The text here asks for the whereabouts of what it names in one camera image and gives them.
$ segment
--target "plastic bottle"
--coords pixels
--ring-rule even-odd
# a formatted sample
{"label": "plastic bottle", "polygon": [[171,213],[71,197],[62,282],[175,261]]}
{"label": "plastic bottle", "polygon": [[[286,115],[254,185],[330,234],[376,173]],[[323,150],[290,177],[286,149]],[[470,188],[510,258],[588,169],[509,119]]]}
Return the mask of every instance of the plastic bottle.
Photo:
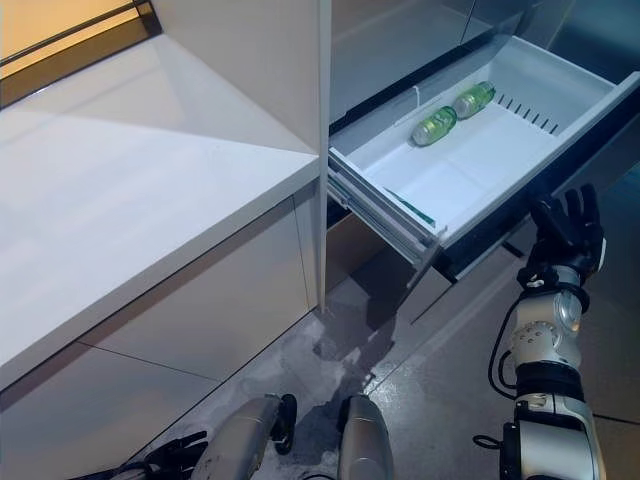
{"label": "plastic bottle", "polygon": [[421,147],[431,145],[449,133],[457,121],[458,117],[453,108],[442,107],[421,121],[414,128],[411,138]]}
{"label": "plastic bottle", "polygon": [[458,118],[469,118],[486,107],[496,94],[496,88],[491,82],[480,82],[466,92],[463,92],[453,102],[453,109]]}

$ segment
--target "cabinet door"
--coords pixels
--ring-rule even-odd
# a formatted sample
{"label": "cabinet door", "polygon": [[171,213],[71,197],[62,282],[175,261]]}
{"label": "cabinet door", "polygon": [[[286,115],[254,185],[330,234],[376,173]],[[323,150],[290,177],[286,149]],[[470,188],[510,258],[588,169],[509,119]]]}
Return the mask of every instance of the cabinet door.
{"label": "cabinet door", "polygon": [[216,385],[71,344],[0,394],[0,478],[65,480],[117,467]]}
{"label": "cabinet door", "polygon": [[81,341],[222,381],[307,311],[289,198]]}

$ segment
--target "wall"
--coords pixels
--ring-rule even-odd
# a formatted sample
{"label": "wall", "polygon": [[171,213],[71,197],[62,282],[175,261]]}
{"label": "wall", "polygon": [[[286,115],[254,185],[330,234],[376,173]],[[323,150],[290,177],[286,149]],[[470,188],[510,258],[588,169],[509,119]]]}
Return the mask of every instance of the wall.
{"label": "wall", "polygon": [[[120,7],[130,0],[0,0],[0,58]],[[138,16],[135,8],[0,69],[0,78]]]}

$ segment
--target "robot leg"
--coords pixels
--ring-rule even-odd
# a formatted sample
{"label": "robot leg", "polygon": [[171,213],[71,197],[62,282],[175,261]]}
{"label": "robot leg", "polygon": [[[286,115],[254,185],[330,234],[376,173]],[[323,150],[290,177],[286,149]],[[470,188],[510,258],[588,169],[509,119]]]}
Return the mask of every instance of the robot leg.
{"label": "robot leg", "polygon": [[389,434],[380,409],[364,395],[343,404],[339,480],[393,480]]}
{"label": "robot leg", "polygon": [[293,446],[296,399],[266,396],[249,400],[227,418],[193,470],[192,480],[246,480],[262,462],[267,442],[285,455]]}

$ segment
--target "window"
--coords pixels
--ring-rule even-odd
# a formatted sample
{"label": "window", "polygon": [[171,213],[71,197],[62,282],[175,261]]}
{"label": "window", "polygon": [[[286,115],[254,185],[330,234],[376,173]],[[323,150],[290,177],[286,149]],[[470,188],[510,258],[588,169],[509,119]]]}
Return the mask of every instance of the window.
{"label": "window", "polygon": [[160,31],[148,0],[0,0],[0,108]]}

